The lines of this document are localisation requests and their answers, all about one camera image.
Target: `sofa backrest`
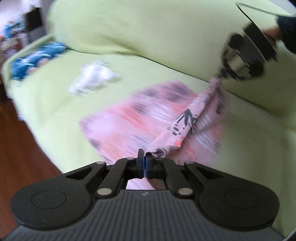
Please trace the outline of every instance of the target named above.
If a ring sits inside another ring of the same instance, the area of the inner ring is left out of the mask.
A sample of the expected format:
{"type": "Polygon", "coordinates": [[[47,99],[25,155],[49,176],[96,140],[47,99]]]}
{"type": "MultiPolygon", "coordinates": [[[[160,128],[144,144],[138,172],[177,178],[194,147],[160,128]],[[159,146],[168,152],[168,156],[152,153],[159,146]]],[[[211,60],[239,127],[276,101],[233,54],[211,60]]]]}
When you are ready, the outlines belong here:
{"type": "MultiPolygon", "coordinates": [[[[48,28],[58,41],[86,53],[141,55],[208,80],[218,72],[221,49],[249,22],[235,0],[56,0],[48,28]]],[[[244,3],[287,14],[268,0],[244,3]]],[[[274,16],[244,8],[260,28],[274,16]]],[[[247,83],[225,82],[232,93],[275,113],[296,107],[296,57],[279,44],[278,63],[247,83]]]]}

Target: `sofa armrest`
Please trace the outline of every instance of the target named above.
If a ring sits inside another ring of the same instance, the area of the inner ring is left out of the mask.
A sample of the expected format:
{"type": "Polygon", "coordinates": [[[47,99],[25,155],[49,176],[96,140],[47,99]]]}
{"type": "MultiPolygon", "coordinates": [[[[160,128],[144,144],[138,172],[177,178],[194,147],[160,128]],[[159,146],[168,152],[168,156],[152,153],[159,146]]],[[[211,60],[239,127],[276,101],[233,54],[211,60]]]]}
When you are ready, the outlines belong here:
{"type": "Polygon", "coordinates": [[[30,43],[28,46],[24,47],[21,49],[19,52],[14,54],[12,57],[10,57],[8,60],[6,60],[2,66],[1,69],[1,74],[2,74],[2,79],[3,79],[3,84],[5,87],[5,91],[8,95],[10,95],[10,80],[11,80],[11,75],[10,75],[10,65],[11,63],[16,59],[20,58],[23,56],[28,55],[29,53],[37,50],[40,46],[46,44],[49,41],[54,40],[54,35],[53,34],[47,34],[36,41],[30,43]]]}

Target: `sofa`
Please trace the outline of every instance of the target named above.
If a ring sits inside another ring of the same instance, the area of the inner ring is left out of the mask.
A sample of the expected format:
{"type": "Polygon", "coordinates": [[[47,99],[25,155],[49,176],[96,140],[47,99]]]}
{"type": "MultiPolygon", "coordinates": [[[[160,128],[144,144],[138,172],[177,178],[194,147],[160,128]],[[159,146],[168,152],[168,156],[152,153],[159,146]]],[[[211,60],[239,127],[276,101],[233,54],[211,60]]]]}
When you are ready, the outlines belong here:
{"type": "MultiPolygon", "coordinates": [[[[287,15],[268,0],[244,3],[287,15]]],[[[261,29],[275,25],[274,16],[244,11],[261,29]]],[[[56,0],[48,34],[4,63],[5,89],[40,148],[68,172],[102,159],[80,130],[82,117],[163,81],[201,91],[218,72],[229,35],[247,24],[234,0],[56,0]],[[69,49],[22,82],[10,78],[15,58],[50,41],[69,49]],[[72,95],[68,89],[81,67],[95,60],[121,79],[72,95]]],[[[271,188],[281,203],[274,226],[286,235],[296,227],[296,57],[279,43],[277,59],[262,77],[224,81],[229,113],[214,168],[271,188]]]]}

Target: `brown floor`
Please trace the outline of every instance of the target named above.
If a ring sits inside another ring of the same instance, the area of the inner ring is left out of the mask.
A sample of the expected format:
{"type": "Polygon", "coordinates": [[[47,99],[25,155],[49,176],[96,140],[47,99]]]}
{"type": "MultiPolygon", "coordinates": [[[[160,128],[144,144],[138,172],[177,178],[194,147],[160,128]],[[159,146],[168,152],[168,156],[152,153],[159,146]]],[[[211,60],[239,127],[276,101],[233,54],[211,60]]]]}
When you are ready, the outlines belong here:
{"type": "Polygon", "coordinates": [[[60,174],[38,147],[24,122],[18,121],[11,100],[0,111],[0,238],[16,224],[9,202],[23,186],[60,174]]]}

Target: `pink patterned fabric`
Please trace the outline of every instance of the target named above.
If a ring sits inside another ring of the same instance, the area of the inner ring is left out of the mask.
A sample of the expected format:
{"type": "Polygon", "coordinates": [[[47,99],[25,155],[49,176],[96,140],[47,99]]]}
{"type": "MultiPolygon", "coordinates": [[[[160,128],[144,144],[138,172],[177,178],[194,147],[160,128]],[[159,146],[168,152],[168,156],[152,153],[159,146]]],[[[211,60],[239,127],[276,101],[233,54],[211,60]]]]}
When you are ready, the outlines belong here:
{"type": "MultiPolygon", "coordinates": [[[[80,125],[108,165],[137,156],[142,148],[177,164],[190,160],[211,166],[220,146],[225,112],[226,91],[220,79],[212,78],[200,94],[174,81],[144,89],[85,117],[80,125]]],[[[153,189],[146,179],[130,180],[128,188],[153,189]]]]}

